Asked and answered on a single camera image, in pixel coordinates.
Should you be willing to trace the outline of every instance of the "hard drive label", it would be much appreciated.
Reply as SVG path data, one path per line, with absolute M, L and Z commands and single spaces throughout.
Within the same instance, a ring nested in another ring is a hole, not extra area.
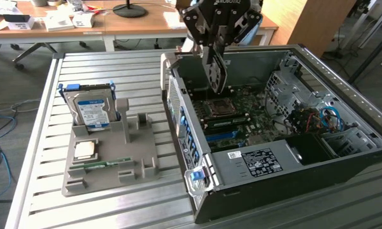
M 254 177 L 283 170 L 270 148 L 245 153 L 242 157 Z
M 103 110 L 104 100 L 87 100 L 78 102 L 79 110 L 84 124 L 90 128 L 99 128 L 102 130 L 110 124 L 110 118 L 107 111 Z

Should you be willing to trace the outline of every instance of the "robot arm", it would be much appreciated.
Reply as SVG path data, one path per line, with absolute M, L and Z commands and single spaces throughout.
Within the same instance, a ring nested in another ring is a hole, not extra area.
M 262 0 L 199 0 L 180 12 L 201 47 L 205 72 L 215 93 L 222 92 L 227 78 L 225 47 L 239 43 L 262 21 L 261 6 Z

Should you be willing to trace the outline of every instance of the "aluminum slatted surface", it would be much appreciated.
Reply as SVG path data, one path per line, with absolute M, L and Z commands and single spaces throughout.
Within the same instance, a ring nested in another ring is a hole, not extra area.
M 160 54 L 167 51 L 72 53 L 59 60 L 56 73 L 49 74 L 55 79 L 48 111 L 31 162 L 23 211 L 17 212 L 20 228 L 382 228 L 382 163 L 370 166 L 344 185 L 205 225 L 193 223 L 160 100 Z M 67 198 L 60 189 L 72 116 L 55 91 L 56 85 L 108 83 L 110 80 L 116 83 L 118 97 L 130 99 L 128 116 L 147 112 L 152 119 L 162 178 Z M 309 83 L 317 86 L 311 78 Z

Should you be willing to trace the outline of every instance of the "hard drive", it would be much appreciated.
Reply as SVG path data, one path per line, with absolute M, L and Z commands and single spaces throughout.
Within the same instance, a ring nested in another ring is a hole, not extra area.
M 115 84 L 59 85 L 59 93 L 70 107 L 75 125 L 86 125 L 88 131 L 104 130 L 110 122 L 118 121 L 115 108 Z

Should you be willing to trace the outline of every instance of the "motherboard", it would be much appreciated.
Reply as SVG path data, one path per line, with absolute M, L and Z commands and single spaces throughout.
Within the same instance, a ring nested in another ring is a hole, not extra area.
M 191 99 L 211 152 L 271 142 L 287 134 L 287 128 L 274 126 L 279 114 L 266 112 L 263 89 L 229 87 L 221 95 L 197 91 Z

